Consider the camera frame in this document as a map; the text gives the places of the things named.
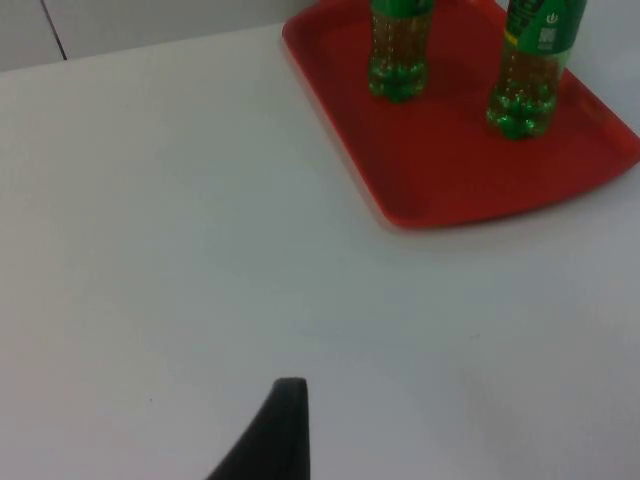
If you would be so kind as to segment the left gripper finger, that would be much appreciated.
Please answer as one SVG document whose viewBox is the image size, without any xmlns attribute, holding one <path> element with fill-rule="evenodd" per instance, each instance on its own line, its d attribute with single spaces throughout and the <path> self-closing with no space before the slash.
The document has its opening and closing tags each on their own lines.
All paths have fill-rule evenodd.
<svg viewBox="0 0 640 480">
<path fill-rule="evenodd" d="M 310 477 L 307 382 L 299 377 L 280 378 L 209 478 L 303 480 Z"/>
</svg>

